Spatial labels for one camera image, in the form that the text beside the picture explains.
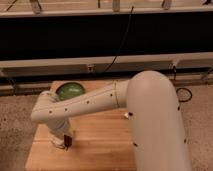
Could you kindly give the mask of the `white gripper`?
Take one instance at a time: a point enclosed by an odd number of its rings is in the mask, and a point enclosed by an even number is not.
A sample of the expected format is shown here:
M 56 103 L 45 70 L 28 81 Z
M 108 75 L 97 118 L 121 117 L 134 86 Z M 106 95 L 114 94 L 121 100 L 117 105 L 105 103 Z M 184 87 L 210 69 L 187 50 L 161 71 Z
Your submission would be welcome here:
M 48 123 L 48 128 L 53 138 L 63 139 L 64 136 L 73 136 L 73 130 L 68 120 L 51 121 Z

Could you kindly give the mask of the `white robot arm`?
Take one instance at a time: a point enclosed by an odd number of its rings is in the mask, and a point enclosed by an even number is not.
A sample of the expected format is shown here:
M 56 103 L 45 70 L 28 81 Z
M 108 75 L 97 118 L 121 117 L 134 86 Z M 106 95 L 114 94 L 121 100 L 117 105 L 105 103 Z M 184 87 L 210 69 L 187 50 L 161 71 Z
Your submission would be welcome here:
M 60 133 L 70 117 L 126 108 L 137 171 L 192 171 L 187 136 L 176 90 L 157 71 L 143 71 L 83 95 L 60 101 L 42 92 L 31 120 Z

